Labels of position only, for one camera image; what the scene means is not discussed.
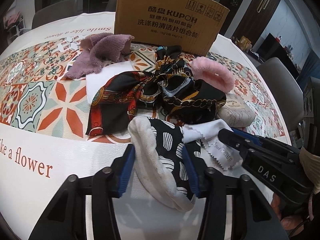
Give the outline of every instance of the gold door handle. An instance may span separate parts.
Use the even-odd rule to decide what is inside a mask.
[[[270,2],[270,0],[266,0],[262,6],[263,9],[265,9],[268,5],[268,3]]]
[[[261,10],[262,10],[262,7],[263,7],[263,2],[264,2],[265,0],[261,0],[261,2],[259,3],[259,6],[258,6],[258,8],[257,8],[257,13],[259,13],[259,12],[261,12]]]

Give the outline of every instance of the pink fluffy headband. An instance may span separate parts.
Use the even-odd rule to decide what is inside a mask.
[[[196,80],[203,79],[224,93],[229,93],[233,89],[235,78],[232,72],[217,61],[206,57],[197,57],[190,65]]]

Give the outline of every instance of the blue gripper pad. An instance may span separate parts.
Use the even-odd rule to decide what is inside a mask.
[[[209,182],[204,171],[207,168],[202,158],[196,157],[193,152],[188,152],[188,144],[182,148],[182,159],[189,179],[191,191],[197,198],[207,197]]]
[[[255,145],[258,145],[260,147],[262,147],[262,144],[260,143],[259,141],[259,138],[256,137],[255,135],[252,135],[250,133],[247,133],[247,132],[244,132],[244,131],[241,131],[241,130],[238,130],[236,128],[231,128],[233,130],[233,132],[236,134],[236,135],[240,135],[250,141],[252,141]]]
[[[126,192],[135,160],[133,144],[128,144],[122,157],[115,158],[111,169],[114,172],[112,180],[108,183],[112,197],[120,198]]]

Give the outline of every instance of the soap bar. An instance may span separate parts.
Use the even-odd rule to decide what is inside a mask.
[[[230,127],[246,127],[255,119],[256,115],[240,96],[226,94],[227,102],[218,111],[217,118],[222,119]]]

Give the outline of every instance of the chair backrest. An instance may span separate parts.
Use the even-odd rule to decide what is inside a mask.
[[[274,96],[288,131],[303,120],[303,93],[282,62],[273,57],[257,67]]]
[[[77,15],[78,0],[63,0],[49,5],[39,11],[33,17],[32,29],[56,20]]]
[[[106,6],[106,12],[115,12],[117,7],[117,0],[109,0]]]

